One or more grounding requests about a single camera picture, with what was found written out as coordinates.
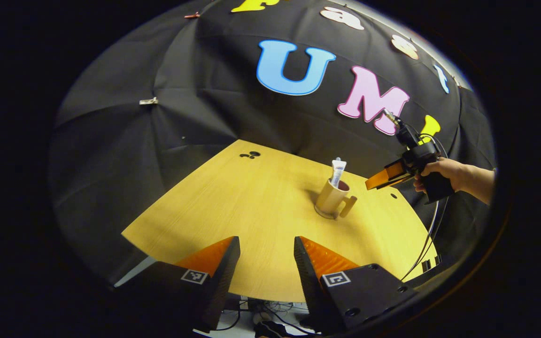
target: human hand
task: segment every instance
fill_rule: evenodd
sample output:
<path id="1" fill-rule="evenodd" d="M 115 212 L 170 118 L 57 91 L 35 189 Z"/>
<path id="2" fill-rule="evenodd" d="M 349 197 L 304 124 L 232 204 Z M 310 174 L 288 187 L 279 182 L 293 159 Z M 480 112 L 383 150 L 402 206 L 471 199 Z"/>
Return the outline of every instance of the human hand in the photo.
<path id="1" fill-rule="evenodd" d="M 425 190 L 425 186 L 423 186 L 420 179 L 421 176 L 427 176 L 430 173 L 440 173 L 442 176 L 449 179 L 452 190 L 455 192 L 460 190 L 464 191 L 468 184 L 469 172 L 468 165 L 440 157 L 437 162 L 428 163 L 421 175 L 415 175 L 415 191 L 423 191 L 427 194 L 427 190 Z"/>

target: black fabric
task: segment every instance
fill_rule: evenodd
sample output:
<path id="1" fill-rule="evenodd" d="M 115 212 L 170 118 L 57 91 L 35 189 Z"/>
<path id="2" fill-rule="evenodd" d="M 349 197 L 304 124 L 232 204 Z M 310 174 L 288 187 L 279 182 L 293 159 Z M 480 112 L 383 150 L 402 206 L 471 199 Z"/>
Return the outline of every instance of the black fabric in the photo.
<path id="1" fill-rule="evenodd" d="M 454 86 L 449 74 L 445 94 L 434 61 L 420 49 L 420 60 L 395 51 L 391 28 L 349 8 L 365 30 L 330 21 L 319 11 L 335 4 L 324 0 L 230 13 L 240 3 L 197 0 L 160 15 L 95 60 L 62 104 L 49 169 L 54 210 L 77 254 L 110 283 L 145 257 L 120 233 L 236 139 L 325 164 L 339 156 L 347 171 L 363 177 L 397 160 L 406 149 L 395 137 L 337 112 L 354 84 L 352 66 L 373 71 L 381 94 L 392 86 L 405 90 L 410 100 L 400 117 L 417 130 L 426 114 L 436 118 L 436 136 L 451 158 L 482 167 L 494 156 L 487 119 L 474 108 L 477 98 Z M 198 19 L 183 18 L 195 11 Z M 309 46 L 337 59 L 312 94 L 279 94 L 256 78 L 258 43 L 267 39 L 298 46 L 284 69 L 291 79 L 305 75 Z M 159 104 L 138 105 L 154 96 Z M 428 225 L 433 206 L 423 206 L 426 197 L 411 187 L 398 188 Z M 451 198 L 438 250 L 453 250 L 460 236 L 478 231 L 474 220 L 485 209 L 479 204 L 462 193 Z"/>

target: wooden table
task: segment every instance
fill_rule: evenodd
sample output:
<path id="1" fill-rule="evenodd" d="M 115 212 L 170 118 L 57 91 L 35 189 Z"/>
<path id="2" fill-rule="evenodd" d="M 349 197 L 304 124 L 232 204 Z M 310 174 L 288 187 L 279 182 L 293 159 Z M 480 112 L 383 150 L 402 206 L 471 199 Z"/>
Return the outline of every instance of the wooden table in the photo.
<path id="1" fill-rule="evenodd" d="M 240 157 L 251 151 L 261 155 Z M 404 276 L 427 236 L 412 207 L 395 188 L 368 191 L 366 178 L 345 172 L 348 196 L 358 201 L 345 218 L 323 218 L 314 201 L 331 175 L 329 165 L 238 140 L 160 197 L 122 234 L 171 264 L 239 236 L 241 257 L 229 291 L 263 300 L 305 302 L 294 259 L 296 236 L 359 265 L 377 263 L 397 278 Z M 435 256 L 431 246 L 425 258 Z M 419 264 L 406 280 L 422 271 Z"/>

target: wires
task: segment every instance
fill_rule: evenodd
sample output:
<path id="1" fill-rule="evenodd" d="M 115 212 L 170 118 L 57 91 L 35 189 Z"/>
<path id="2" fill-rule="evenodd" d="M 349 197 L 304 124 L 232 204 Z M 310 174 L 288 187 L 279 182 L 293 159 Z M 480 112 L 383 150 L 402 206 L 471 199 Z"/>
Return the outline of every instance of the wires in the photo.
<path id="1" fill-rule="evenodd" d="M 431 138 L 433 143 L 436 143 L 436 141 L 437 141 L 440 144 L 440 147 L 442 148 L 442 154 L 444 154 L 445 158 L 448 158 L 448 154 L 446 153 L 446 149 L 442 145 L 442 142 L 440 142 L 437 138 L 434 138 L 433 136 L 429 135 L 428 133 L 419 134 L 416 129 L 414 129 L 414 130 L 419 136 L 424 135 L 424 136 L 427 136 L 427 137 Z M 417 265 L 419 265 L 419 263 L 421 263 L 421 261 L 423 261 L 423 258 L 425 258 L 425 255 L 427 255 L 427 252 L 429 252 L 429 249 L 431 248 L 431 244 L 433 244 L 433 239 L 438 234 L 438 230 L 440 229 L 440 225 L 442 225 L 442 219 L 444 218 L 444 211 L 445 211 L 445 208 L 446 208 L 447 204 L 448 204 L 448 197 L 446 197 L 446 201 L 444 202 L 444 210 L 442 210 L 442 213 L 440 215 L 440 220 L 438 221 L 438 227 L 436 227 L 435 233 L 433 234 L 433 237 L 432 237 L 431 233 L 433 231 L 433 226 L 435 225 L 435 217 L 436 217 L 436 215 L 438 213 L 438 207 L 440 205 L 440 203 L 438 201 L 435 202 L 435 211 L 433 212 L 433 219 L 431 220 L 431 225 L 429 227 L 429 231 L 427 232 L 427 237 L 425 238 L 425 243 L 423 244 L 423 248 L 421 249 L 421 253 L 419 253 L 419 257 L 417 258 L 415 263 L 412 265 L 412 268 L 410 268 L 410 270 L 408 272 L 406 272 L 406 274 L 402 278 L 400 278 L 400 280 L 404 280 L 404 278 L 406 278 L 406 276 L 408 276 L 408 274 L 410 274 L 412 272 L 412 270 L 414 270 L 417 267 Z"/>
<path id="2" fill-rule="evenodd" d="M 304 332 L 305 334 L 310 334 L 310 335 L 313 335 L 313 336 L 316 335 L 316 332 L 308 332 L 308 331 L 302 330 L 299 327 L 297 327 L 296 325 L 293 325 L 291 323 L 288 323 L 288 322 L 284 321 L 283 318 L 279 317 L 279 315 L 277 313 L 275 313 L 273 310 L 270 310 L 270 308 L 268 308 L 268 306 L 266 306 L 266 302 L 264 302 L 263 306 L 264 306 L 264 308 L 269 310 L 273 315 L 277 316 L 277 318 L 279 318 L 280 321 L 282 321 L 283 323 L 286 323 L 290 327 L 293 327 L 294 329 L 296 329 L 298 331 Z"/>
<path id="3" fill-rule="evenodd" d="M 239 306 L 241 306 L 242 304 L 245 304 L 245 303 L 247 303 L 247 301 L 239 303 Z M 241 319 L 241 309 L 237 310 L 237 320 L 230 327 L 225 327 L 225 329 L 213 329 L 213 330 L 210 330 L 210 331 L 225 331 L 225 330 L 232 329 L 233 327 L 235 327 L 235 325 L 237 325 L 237 323 L 239 323 L 239 319 Z"/>
<path id="4" fill-rule="evenodd" d="M 438 206 L 439 205 L 440 205 L 440 202 L 436 201 L 435 202 L 435 211 L 433 212 L 433 219 L 431 220 L 431 226 L 429 227 L 429 231 L 427 231 L 427 237 L 425 238 L 425 244 L 423 244 L 423 248 L 421 248 L 421 253 L 419 253 L 419 256 L 417 257 L 417 260 L 412 265 L 410 270 L 408 270 L 408 272 L 406 272 L 404 277 L 400 278 L 400 280 L 404 280 L 404 278 L 406 278 L 406 276 L 408 276 L 408 274 L 410 274 L 412 272 L 412 270 L 414 270 L 417 267 L 417 265 L 419 264 L 419 262 L 421 261 L 421 256 L 423 255 L 423 251 L 425 251 L 425 248 L 427 247 L 427 242 L 429 241 L 431 232 L 433 231 L 433 226 L 435 225 L 435 217 L 438 214 Z"/>
<path id="5" fill-rule="evenodd" d="M 412 130 L 415 131 L 415 133 L 417 133 L 417 135 L 419 135 L 419 132 L 412 125 L 410 125 L 408 123 L 404 123 L 404 125 L 409 126 L 410 128 L 412 128 Z"/>
<path id="6" fill-rule="evenodd" d="M 283 303 L 283 304 L 281 304 L 280 302 L 268 302 L 267 305 L 270 306 L 271 311 L 279 308 L 276 312 L 285 312 L 285 313 L 287 313 L 289 310 L 294 308 L 294 304 L 292 302 Z M 287 310 L 283 310 L 283 306 L 289 306 L 289 308 Z"/>
<path id="7" fill-rule="evenodd" d="M 299 310 L 304 310 L 305 312 L 309 312 L 309 310 L 307 308 L 297 307 L 297 306 L 294 306 L 294 308 L 297 308 Z"/>
<path id="8" fill-rule="evenodd" d="M 446 201 L 444 202 L 444 210 L 446 208 L 446 204 L 448 204 L 448 197 L 446 197 Z M 442 212 L 442 215 L 440 216 L 440 221 L 438 222 L 438 227 L 435 229 L 435 233 L 433 234 L 433 238 L 438 235 L 438 231 L 440 230 L 440 225 L 442 225 L 442 218 L 444 218 L 444 212 Z M 429 243 L 429 246 L 433 244 L 433 238 L 431 239 L 431 243 Z M 429 252 L 429 247 L 427 247 L 427 251 L 423 254 L 423 257 L 421 257 L 421 261 L 423 261 L 423 258 L 425 258 L 425 255 L 427 255 L 427 252 Z"/>
<path id="9" fill-rule="evenodd" d="M 444 146 L 442 145 L 442 142 L 440 142 L 437 138 L 434 138 L 433 136 L 429 135 L 428 133 L 421 133 L 421 134 L 419 134 L 419 136 L 423 136 L 423 135 L 429 137 L 429 138 L 433 141 L 433 143 L 436 143 L 436 141 L 437 141 L 437 142 L 440 144 L 440 147 L 442 148 L 442 154 L 444 154 L 444 157 L 445 157 L 445 158 L 448 158 L 448 154 L 446 153 L 446 149 L 445 149 Z"/>

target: toothpaste tube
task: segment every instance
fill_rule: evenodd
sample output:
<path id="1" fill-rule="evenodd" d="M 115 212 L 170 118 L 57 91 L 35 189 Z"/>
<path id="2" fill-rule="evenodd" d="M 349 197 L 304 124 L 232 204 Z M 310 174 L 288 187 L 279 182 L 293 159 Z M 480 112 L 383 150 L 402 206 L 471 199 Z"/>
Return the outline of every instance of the toothpaste tube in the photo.
<path id="1" fill-rule="evenodd" d="M 340 158 L 336 158 L 332 161 L 333 163 L 333 177 L 331 177 L 331 185 L 335 188 L 338 188 L 339 182 L 341 179 L 341 174 L 343 174 L 344 169 L 346 168 L 346 163 Z"/>

